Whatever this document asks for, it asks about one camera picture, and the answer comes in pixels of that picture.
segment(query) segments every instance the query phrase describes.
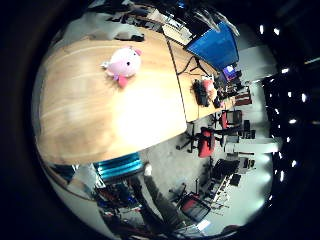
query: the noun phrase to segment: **red object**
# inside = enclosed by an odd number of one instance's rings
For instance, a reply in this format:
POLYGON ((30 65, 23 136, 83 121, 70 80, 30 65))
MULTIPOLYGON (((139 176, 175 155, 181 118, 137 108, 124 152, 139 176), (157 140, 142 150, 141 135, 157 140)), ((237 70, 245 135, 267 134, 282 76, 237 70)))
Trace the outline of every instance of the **red object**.
POLYGON ((227 113, 226 112, 223 112, 221 114, 221 126, 222 126, 222 129, 228 128, 228 119, 227 119, 227 113))
POLYGON ((118 80, 118 84, 121 88, 124 88, 128 83, 128 80, 123 77, 123 76, 119 76, 119 80, 118 80))
POLYGON ((203 86, 206 88, 206 91, 209 92, 209 86, 213 84, 212 80, 203 80, 203 86))
POLYGON ((215 140, 212 130, 201 128, 201 137, 198 140, 198 157, 210 157, 213 153, 215 140))

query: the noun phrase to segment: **red chair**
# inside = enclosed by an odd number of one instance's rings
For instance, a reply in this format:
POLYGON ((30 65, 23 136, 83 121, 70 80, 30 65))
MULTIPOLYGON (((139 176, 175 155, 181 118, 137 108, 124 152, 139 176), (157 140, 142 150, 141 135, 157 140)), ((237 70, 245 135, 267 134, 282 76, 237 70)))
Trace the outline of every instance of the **red chair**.
POLYGON ((206 158, 210 157, 214 151, 215 147, 215 137, 214 137, 214 130, 211 128, 202 127, 201 132, 195 134, 194 133, 194 123, 192 124, 192 132, 191 134, 188 132, 185 132, 185 135, 187 136, 187 141, 182 145, 176 146, 177 150, 181 150, 185 148, 188 144, 190 144, 190 149, 188 149, 189 153, 193 152, 193 149, 198 148, 198 157, 200 158, 206 158))
POLYGON ((216 114, 211 115, 212 125, 216 127, 217 122, 221 125, 222 129, 227 129, 230 126, 237 126, 242 123, 242 111, 223 110, 221 115, 217 117, 216 114))

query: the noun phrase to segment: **chair leg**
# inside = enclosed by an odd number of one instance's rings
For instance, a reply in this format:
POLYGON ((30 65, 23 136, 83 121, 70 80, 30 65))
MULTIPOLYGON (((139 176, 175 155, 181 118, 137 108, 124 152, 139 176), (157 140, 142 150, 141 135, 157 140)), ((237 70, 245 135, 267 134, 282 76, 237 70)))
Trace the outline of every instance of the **chair leg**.
POLYGON ((192 132, 191 132, 191 134, 189 134, 188 132, 185 132, 185 133, 184 133, 184 134, 187 135, 188 141, 185 142, 182 146, 177 145, 177 146, 176 146, 176 149, 177 149, 177 150, 181 150, 181 149, 185 148, 185 147, 186 147, 188 144, 190 144, 190 143, 191 143, 191 150, 188 149, 188 152, 189 152, 189 153, 192 153, 192 149, 195 148, 195 147, 194 147, 194 141, 196 140, 196 137, 195 137, 195 135, 194 135, 194 123, 193 123, 193 122, 190 122, 190 124, 192 124, 192 132))

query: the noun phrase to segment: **office chair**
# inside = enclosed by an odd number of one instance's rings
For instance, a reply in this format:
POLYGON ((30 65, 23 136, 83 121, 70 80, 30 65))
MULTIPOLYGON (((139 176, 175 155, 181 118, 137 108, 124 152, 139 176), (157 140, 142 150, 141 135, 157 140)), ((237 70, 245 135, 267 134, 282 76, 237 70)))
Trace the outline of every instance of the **office chair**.
POLYGON ((230 176, 234 174, 239 167, 239 160, 227 161, 219 159, 210 172, 210 177, 221 180, 222 176, 230 176))
POLYGON ((238 187, 238 186, 239 186, 240 179, 241 179, 241 175, 239 175, 239 174, 233 174, 233 175, 232 175, 232 178, 231 178, 231 180, 230 180, 230 185, 238 187))
POLYGON ((93 164, 105 183, 114 183, 137 175, 143 171, 143 163, 138 153, 97 162, 93 164))
POLYGON ((189 134, 188 132, 185 132, 185 135, 187 136, 187 141, 182 145, 176 146, 177 150, 182 150, 185 148, 188 144, 190 144, 190 149, 188 149, 189 153, 193 152, 193 149, 198 148, 198 157, 205 158, 211 156, 211 154, 214 151, 215 147, 215 138, 214 138, 214 130, 211 128, 202 127, 201 132, 195 134, 194 133, 194 123, 192 124, 192 132, 189 134))
POLYGON ((240 161, 240 163, 239 163, 239 167, 237 170, 238 174, 245 174, 249 170, 255 169, 254 168, 255 160, 240 157, 239 161, 240 161))
POLYGON ((175 192, 172 189, 170 189, 169 192, 175 195, 171 201, 177 203, 177 208, 192 221, 199 223, 210 212, 211 208, 200 200, 200 195, 198 193, 199 179, 197 178, 195 181, 195 192, 187 193, 185 183, 181 184, 182 191, 180 191, 180 193, 175 192))
POLYGON ((217 122, 221 125, 222 129, 226 129, 230 126, 237 126, 242 123, 242 111, 241 110, 222 110, 222 113, 219 117, 217 114, 211 114, 212 125, 216 127, 217 122))
POLYGON ((199 199, 194 193, 187 194, 179 202, 180 211, 192 221, 199 223, 211 211, 210 206, 199 199))

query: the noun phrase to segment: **wall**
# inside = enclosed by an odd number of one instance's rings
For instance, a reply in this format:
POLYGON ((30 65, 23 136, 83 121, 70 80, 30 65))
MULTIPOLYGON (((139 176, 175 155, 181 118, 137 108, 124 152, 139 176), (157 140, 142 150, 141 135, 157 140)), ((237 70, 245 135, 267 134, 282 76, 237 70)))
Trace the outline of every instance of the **wall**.
POLYGON ((240 36, 235 37, 239 52, 237 69, 242 71, 242 82, 274 75, 277 63, 268 46, 263 45, 247 25, 237 27, 240 32, 240 36))

